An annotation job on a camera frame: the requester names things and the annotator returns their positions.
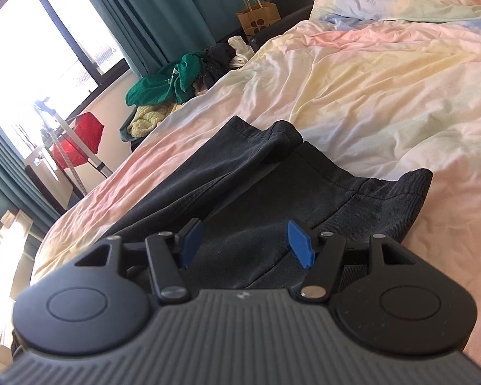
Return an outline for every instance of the green clothing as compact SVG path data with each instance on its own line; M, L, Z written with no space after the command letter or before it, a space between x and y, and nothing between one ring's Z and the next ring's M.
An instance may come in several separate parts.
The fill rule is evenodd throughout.
M183 55L181 60L166 65L156 75L141 78L124 98L127 106L154 106L170 100L178 104L194 96L192 83L203 75L204 52Z

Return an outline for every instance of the brown paper bag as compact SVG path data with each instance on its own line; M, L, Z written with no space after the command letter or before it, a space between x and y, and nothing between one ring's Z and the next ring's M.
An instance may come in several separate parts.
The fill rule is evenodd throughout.
M244 4L246 9L237 12L236 15L248 39L281 18L278 8L273 3L261 0L244 0Z

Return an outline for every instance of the teal curtain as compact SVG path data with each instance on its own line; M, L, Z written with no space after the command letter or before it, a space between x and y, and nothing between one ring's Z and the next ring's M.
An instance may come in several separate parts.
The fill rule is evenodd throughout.
M24 172L23 160L0 127L0 219L7 210L15 209L34 221L31 231L41 237L60 217ZM29 236L26 253L34 257L39 244Z
M243 0L91 0L137 76L213 46L240 27Z

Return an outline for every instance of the pile of clothes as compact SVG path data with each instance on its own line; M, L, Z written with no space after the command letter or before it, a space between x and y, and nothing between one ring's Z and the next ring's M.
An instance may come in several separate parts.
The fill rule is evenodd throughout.
M183 55L156 75L142 78L126 94L134 111L119 129L123 141L146 137L173 111L191 98L205 94L232 69L244 66L254 55L240 36L218 43L203 52Z

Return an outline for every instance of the white wall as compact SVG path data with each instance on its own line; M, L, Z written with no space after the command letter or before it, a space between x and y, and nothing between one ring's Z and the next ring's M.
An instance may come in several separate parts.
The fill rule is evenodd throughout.
M136 82L137 77L134 73L127 71L85 110L93 113L105 126L96 155L112 171L115 171L131 154L130 143L125 143L119 138L119 128L132 112L131 107L125 104L124 96ZM88 192L105 180L101 173L89 164L77 166L75 169Z

